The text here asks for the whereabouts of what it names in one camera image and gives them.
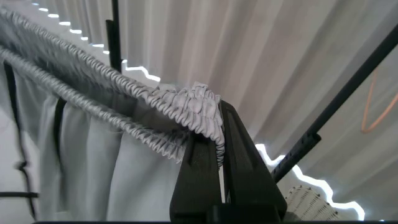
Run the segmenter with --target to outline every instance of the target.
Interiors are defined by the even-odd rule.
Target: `corrugated metal wall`
[[[111,1],[37,0],[106,48]],[[398,1],[119,0],[123,58],[162,83],[206,83],[238,111],[271,158],[284,154],[398,21]],[[398,50],[377,69],[375,120],[398,92]],[[398,109],[360,132],[368,78],[320,130],[299,166],[327,180],[336,202],[398,219]]]

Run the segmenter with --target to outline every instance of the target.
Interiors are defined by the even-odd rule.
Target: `orange cord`
[[[370,87],[370,90],[369,90],[369,94],[368,94],[368,100],[367,100],[366,106],[365,106],[365,112],[363,114],[363,119],[362,119],[361,131],[362,131],[362,133],[365,133],[365,134],[371,132],[387,116],[387,114],[390,113],[392,107],[398,101],[398,93],[397,93],[396,96],[394,97],[394,99],[392,99],[391,103],[388,105],[388,107],[378,117],[378,119],[375,120],[375,122],[373,122],[373,124],[371,124],[368,129],[365,128],[366,120],[368,118],[369,105],[371,104],[371,100],[372,100],[373,87],[374,87],[374,84],[376,83],[376,77],[377,77],[377,72],[375,70],[374,71],[374,75],[373,75],[373,79],[372,79],[372,83],[371,83],[371,87]]]

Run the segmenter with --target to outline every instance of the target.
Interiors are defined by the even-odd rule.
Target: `gray fabric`
[[[22,129],[40,150],[39,220],[167,221],[180,166],[164,156],[182,160],[189,130],[214,140],[222,163],[220,97],[206,85],[151,89],[3,7],[0,29]],[[62,173],[53,136],[59,97],[67,101]]]
[[[222,164],[224,136],[217,107],[220,96],[214,95],[206,85],[195,84],[191,90],[178,92],[150,88],[122,76],[81,49],[5,7],[0,7],[0,28],[4,31],[0,38],[1,44],[28,58],[41,69],[51,71],[59,80],[80,93],[89,94],[86,86],[93,85],[113,94],[141,99],[151,108],[160,111],[162,117],[168,117],[189,130],[214,140],[218,150],[218,164]],[[48,83],[50,89],[54,89],[54,85]],[[148,126],[145,120],[139,122]],[[169,158],[176,158],[177,162],[182,160],[183,152],[176,153],[175,148],[159,147],[158,144],[150,147]]]

